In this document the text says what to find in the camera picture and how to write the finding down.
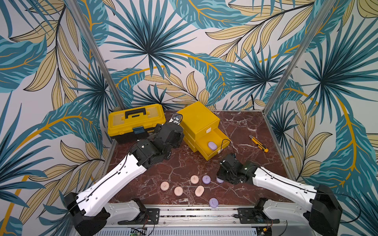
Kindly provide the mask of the yellow drawer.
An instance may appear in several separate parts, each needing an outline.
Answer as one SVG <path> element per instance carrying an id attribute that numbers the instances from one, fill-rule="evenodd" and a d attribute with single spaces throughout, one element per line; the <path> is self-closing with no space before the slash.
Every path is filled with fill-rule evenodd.
<path id="1" fill-rule="evenodd" d="M 221 153 L 229 144 L 229 138 L 218 128 L 196 140 L 198 151 L 206 161 Z"/>

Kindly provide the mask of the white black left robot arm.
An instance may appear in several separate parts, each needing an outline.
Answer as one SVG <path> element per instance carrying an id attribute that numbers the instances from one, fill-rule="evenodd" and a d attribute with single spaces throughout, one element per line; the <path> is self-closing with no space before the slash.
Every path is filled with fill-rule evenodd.
<path id="1" fill-rule="evenodd" d="M 66 195 L 64 205 L 78 234 L 93 236 L 105 225 L 143 220 L 147 210 L 139 199 L 120 206 L 109 201 L 133 179 L 168 160 L 171 150 L 178 148 L 183 138 L 180 125 L 158 125 L 152 135 L 132 145 L 125 158 L 96 184 L 80 193 Z"/>

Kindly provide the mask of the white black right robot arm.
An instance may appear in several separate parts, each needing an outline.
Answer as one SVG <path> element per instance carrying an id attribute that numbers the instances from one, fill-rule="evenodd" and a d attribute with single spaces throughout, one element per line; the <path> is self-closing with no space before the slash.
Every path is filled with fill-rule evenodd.
<path id="1" fill-rule="evenodd" d="M 290 202 L 282 204 L 272 200 L 263 202 L 261 210 L 270 219 L 307 223 L 322 236 L 338 234 L 343 209 L 325 185 L 301 184 L 253 162 L 241 164 L 232 156 L 220 161 L 217 177 L 233 185 L 246 183 L 265 188 L 289 199 Z"/>

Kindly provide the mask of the purple round earphone case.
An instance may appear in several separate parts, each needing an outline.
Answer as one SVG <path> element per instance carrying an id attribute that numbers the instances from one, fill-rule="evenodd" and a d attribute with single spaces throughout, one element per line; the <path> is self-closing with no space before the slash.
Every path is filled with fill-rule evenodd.
<path id="1" fill-rule="evenodd" d="M 218 201 L 218 199 L 217 199 L 217 198 L 211 198 L 211 199 L 209 200 L 209 206 L 210 206 L 211 208 L 217 208 L 217 207 L 219 206 L 219 201 Z"/>
<path id="2" fill-rule="evenodd" d="M 216 151 L 218 149 L 218 146 L 214 142 L 209 142 L 208 148 L 212 151 Z"/>
<path id="3" fill-rule="evenodd" d="M 204 175 L 204 176 L 202 177 L 202 182 L 203 182 L 204 184 L 210 184 L 210 183 L 211 183 L 211 178 L 210 178 L 210 176 L 209 176 L 209 175 Z"/>

